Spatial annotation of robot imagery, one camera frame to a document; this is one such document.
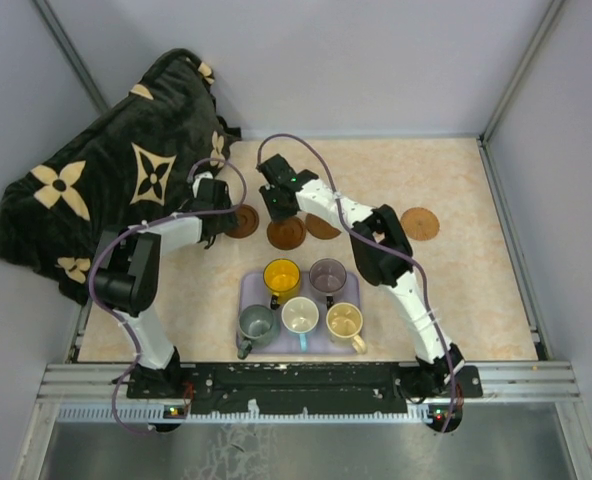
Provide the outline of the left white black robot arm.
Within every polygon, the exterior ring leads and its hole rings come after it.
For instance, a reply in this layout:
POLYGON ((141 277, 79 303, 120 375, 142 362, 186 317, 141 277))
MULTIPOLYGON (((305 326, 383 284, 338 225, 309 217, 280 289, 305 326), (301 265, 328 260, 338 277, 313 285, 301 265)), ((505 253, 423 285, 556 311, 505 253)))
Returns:
POLYGON ((236 225, 227 183, 201 175, 179 212, 132 227, 109 227, 101 235, 88 276, 90 297, 123 325, 136 364, 151 370, 148 383, 162 396, 182 389, 184 373, 170 364, 176 348, 154 307, 161 259, 188 245, 210 243, 236 225))

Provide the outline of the woven rattan coaster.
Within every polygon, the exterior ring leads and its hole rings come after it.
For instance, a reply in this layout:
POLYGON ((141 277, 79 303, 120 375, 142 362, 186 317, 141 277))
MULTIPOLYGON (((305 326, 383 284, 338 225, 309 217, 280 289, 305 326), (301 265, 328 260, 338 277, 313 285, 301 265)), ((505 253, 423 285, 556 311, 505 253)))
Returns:
POLYGON ((440 231, 437 216, 424 207, 413 207, 406 210, 400 218, 406 235, 416 241, 428 241, 435 238, 440 231))

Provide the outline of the cream yellow ceramic mug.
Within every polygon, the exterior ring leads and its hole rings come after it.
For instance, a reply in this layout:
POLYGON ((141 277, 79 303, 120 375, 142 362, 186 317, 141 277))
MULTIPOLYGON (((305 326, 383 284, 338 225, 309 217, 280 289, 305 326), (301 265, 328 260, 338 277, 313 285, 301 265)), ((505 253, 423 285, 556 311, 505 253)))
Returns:
POLYGON ((347 302, 334 304, 327 311, 325 325, 333 344, 351 347, 357 354, 367 352, 367 344, 362 338, 364 318, 357 306, 347 302))

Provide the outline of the dark brown wooden coaster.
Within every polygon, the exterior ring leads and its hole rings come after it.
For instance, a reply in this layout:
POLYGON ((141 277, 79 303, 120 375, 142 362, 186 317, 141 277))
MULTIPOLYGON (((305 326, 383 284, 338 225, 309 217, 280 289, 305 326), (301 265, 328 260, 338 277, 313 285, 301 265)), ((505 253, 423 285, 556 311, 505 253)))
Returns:
POLYGON ((251 236, 259 226, 257 210, 248 204, 243 204, 236 211, 237 226, 226 232, 226 235, 234 239, 243 239, 251 236))

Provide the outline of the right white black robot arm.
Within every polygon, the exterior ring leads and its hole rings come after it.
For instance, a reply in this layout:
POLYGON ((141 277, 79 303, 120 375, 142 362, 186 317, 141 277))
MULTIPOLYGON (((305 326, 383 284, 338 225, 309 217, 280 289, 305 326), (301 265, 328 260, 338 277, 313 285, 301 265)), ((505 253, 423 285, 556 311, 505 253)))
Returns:
POLYGON ((266 180, 260 193, 270 217, 288 219, 299 212, 313 215, 350 236, 355 266, 370 285, 384 289, 405 321, 420 365, 424 387, 446 395, 458 383, 464 366, 459 348, 442 332, 436 314, 427 306, 426 274, 392 207, 357 203, 310 170, 295 171, 274 155, 257 165, 266 180))

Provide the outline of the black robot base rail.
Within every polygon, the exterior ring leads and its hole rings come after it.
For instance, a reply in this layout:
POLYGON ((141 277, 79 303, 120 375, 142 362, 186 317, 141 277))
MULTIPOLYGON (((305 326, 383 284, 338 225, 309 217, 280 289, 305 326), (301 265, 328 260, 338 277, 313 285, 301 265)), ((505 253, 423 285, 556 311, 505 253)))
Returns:
POLYGON ((186 363, 137 367, 123 384, 130 399, 178 399, 197 415, 246 413, 250 401, 263 415, 405 413, 412 399, 450 399, 426 369, 399 362, 186 363))

